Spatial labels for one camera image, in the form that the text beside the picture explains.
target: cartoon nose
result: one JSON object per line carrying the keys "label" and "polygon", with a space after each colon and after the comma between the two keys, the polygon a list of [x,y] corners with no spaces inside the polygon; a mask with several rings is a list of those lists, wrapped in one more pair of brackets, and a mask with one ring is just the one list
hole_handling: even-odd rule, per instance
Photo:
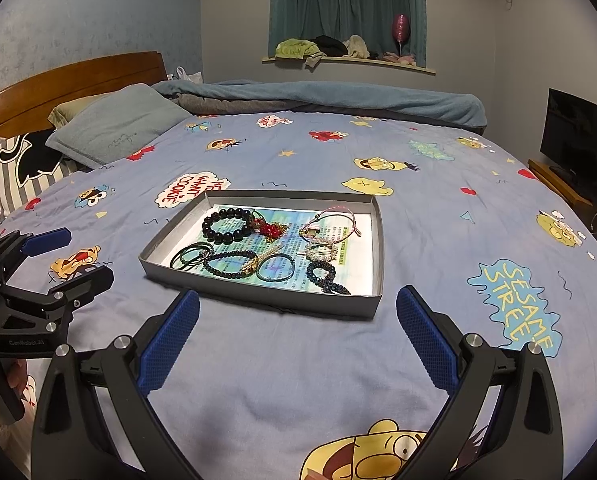
{"label": "cartoon nose", "polygon": [[356,466],[356,476],[364,480],[387,478],[399,472],[403,462],[392,454],[368,456]]}

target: blue triangle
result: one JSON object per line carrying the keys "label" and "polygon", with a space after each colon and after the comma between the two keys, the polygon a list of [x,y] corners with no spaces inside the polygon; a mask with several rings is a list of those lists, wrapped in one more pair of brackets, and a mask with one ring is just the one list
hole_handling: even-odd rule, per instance
{"label": "blue triangle", "polygon": [[469,211],[464,212],[461,215],[461,218],[463,218],[464,220],[469,220],[470,222],[472,222],[472,224],[476,224],[476,222],[474,222],[474,220],[472,220],[472,215],[470,215]]}

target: cardboard tray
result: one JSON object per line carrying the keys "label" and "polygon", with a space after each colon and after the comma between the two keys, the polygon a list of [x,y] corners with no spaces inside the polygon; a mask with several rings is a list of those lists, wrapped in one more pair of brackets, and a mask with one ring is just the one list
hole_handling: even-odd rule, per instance
{"label": "cardboard tray", "polygon": [[[344,205],[355,214],[369,214],[372,237],[372,294],[347,296],[242,283],[171,269],[161,264],[181,238],[216,205],[243,208],[284,208],[321,211]],[[207,191],[190,201],[164,226],[138,256],[147,277],[177,288],[296,311],[335,316],[372,318],[383,294],[383,224],[376,197],[356,193],[280,190]]]}

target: silver bolt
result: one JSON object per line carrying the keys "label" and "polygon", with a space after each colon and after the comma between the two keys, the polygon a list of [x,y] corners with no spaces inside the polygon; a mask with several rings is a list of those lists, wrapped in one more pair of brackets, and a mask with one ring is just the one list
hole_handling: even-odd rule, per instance
{"label": "silver bolt", "polygon": [[483,338],[479,334],[467,334],[465,341],[474,348],[478,348],[483,344]]}
{"label": "silver bolt", "polygon": [[535,343],[534,341],[530,341],[528,343],[528,350],[530,352],[532,352],[533,354],[540,354],[541,352],[543,352],[543,348],[541,348],[541,345],[538,343]]}
{"label": "silver bolt", "polygon": [[118,348],[119,350],[123,350],[124,348],[127,348],[128,346],[130,346],[130,343],[131,343],[131,339],[129,336],[119,335],[114,340],[114,347]]}
{"label": "silver bolt", "polygon": [[54,353],[59,357],[65,357],[69,353],[69,345],[58,345]]}

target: blue wallpaper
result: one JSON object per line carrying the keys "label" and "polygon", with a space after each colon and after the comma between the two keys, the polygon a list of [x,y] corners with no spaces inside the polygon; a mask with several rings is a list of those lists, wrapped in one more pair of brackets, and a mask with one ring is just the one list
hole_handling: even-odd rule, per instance
{"label": "blue wallpaper", "polygon": [[200,0],[3,0],[0,90],[93,57],[157,50],[168,73],[202,69]]}

